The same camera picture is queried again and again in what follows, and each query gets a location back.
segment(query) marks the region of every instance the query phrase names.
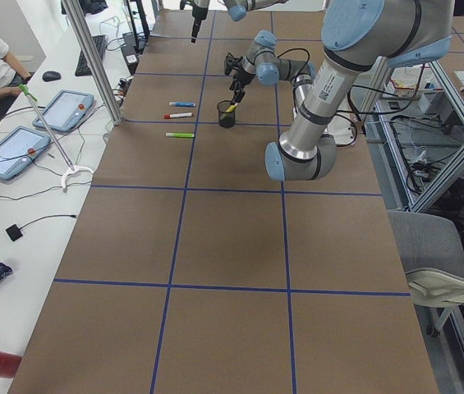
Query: green marker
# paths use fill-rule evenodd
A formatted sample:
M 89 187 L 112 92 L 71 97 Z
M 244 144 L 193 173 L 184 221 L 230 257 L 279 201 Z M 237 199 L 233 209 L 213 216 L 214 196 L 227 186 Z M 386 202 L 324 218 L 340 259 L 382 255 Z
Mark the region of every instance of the green marker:
M 167 137 L 175 137 L 175 138 L 193 138 L 195 134 L 192 133 L 166 133 Z

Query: red marker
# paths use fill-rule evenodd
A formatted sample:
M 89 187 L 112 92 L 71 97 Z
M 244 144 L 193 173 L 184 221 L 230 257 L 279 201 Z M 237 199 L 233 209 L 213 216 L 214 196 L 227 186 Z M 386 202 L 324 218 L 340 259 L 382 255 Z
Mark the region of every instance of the red marker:
M 164 115 L 164 119 L 175 119 L 177 117 L 193 117 L 193 112 L 167 113 Z

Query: computer mouse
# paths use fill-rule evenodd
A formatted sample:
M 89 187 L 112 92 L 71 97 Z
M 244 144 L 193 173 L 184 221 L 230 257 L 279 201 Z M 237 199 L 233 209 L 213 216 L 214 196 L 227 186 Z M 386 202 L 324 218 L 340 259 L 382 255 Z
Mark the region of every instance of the computer mouse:
M 42 74 L 42 80 L 50 82 L 52 80 L 59 80 L 62 75 L 58 71 L 46 71 Z

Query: blue marker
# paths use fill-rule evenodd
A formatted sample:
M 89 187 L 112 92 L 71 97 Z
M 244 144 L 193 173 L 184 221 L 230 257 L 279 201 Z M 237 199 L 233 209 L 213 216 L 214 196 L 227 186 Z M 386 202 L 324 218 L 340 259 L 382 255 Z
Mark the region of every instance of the blue marker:
M 195 103 L 191 103 L 188 101 L 170 101 L 170 107 L 194 107 Z

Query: brown table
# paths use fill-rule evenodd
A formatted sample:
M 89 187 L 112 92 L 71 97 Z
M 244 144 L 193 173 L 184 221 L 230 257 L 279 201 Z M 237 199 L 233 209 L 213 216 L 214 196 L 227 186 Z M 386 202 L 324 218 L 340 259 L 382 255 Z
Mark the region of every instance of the brown table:
M 189 12 L 160 14 L 173 38 L 141 58 L 11 394 L 438 392 L 365 140 L 281 184 L 264 148 L 288 84 L 255 81 L 217 125 L 224 55 L 267 29 L 318 66 L 322 17 L 212 11 L 194 45 Z M 169 101 L 196 116 L 165 121 Z

